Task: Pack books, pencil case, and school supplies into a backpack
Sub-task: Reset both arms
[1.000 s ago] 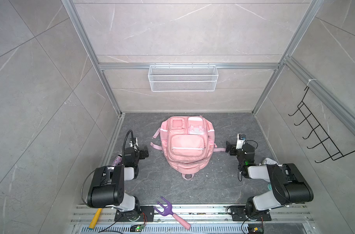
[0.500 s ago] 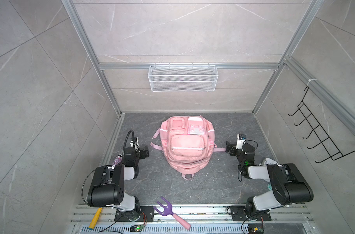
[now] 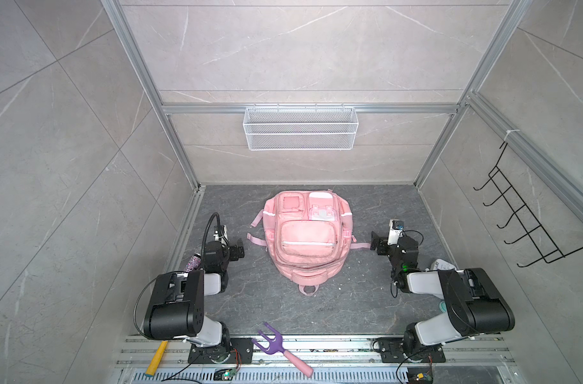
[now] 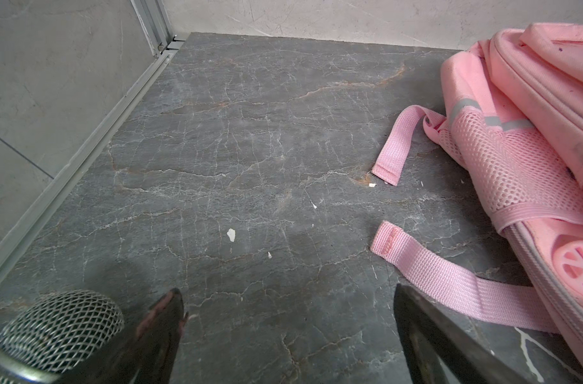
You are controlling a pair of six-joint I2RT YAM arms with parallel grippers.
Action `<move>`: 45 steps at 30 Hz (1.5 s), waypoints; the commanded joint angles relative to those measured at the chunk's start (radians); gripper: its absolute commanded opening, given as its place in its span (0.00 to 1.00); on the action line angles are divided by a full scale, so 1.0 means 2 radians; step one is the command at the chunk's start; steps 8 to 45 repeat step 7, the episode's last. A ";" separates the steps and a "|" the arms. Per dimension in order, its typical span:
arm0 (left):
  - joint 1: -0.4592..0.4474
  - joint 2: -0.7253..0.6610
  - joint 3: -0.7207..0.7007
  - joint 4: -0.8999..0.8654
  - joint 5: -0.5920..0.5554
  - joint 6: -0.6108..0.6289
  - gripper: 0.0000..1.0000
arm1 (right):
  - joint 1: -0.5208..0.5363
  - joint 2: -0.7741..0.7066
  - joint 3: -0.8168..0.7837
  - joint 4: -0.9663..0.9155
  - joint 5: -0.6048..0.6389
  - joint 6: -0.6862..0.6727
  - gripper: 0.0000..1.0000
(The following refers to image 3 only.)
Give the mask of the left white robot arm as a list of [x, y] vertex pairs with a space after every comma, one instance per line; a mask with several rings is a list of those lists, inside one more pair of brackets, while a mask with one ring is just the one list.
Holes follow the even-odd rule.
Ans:
[[225, 292], [231, 261], [244, 257], [243, 243], [229, 243], [227, 227], [218, 227], [215, 239], [204, 243], [191, 271], [161, 274], [147, 284], [152, 289], [142, 321], [133, 315], [134, 326], [143, 337], [156, 341], [186, 340], [208, 352], [231, 351], [229, 329], [206, 316], [205, 298]]

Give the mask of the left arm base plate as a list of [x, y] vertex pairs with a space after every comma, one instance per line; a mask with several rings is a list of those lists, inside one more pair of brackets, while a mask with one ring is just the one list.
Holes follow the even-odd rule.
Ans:
[[192, 347], [187, 362], [193, 364], [250, 364], [254, 347], [250, 338], [224, 338], [215, 347]]

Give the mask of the pink school backpack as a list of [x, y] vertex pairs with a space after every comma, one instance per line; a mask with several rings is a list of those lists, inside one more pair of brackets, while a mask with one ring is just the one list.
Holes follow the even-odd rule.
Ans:
[[247, 240], [267, 249], [281, 275], [301, 294], [314, 295], [343, 268], [350, 251], [370, 249], [353, 235], [349, 203], [331, 190], [288, 190], [266, 201], [251, 223], [264, 237]]

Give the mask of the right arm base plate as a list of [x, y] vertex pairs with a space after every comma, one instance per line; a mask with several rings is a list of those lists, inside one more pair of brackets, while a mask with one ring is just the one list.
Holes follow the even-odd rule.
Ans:
[[445, 363], [441, 345], [424, 346], [403, 337], [382, 337], [373, 341], [371, 348], [383, 363]]

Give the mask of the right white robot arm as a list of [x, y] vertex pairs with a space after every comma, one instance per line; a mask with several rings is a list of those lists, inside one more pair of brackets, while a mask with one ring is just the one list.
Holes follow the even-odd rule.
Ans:
[[515, 327], [512, 309], [484, 269], [419, 269], [419, 246], [423, 241], [411, 237], [412, 232], [404, 229], [402, 221], [392, 219], [388, 235], [371, 233], [370, 246], [378, 255], [386, 256], [392, 266], [394, 298], [400, 293], [426, 294], [445, 306], [441, 314], [407, 326], [402, 341], [405, 354]]

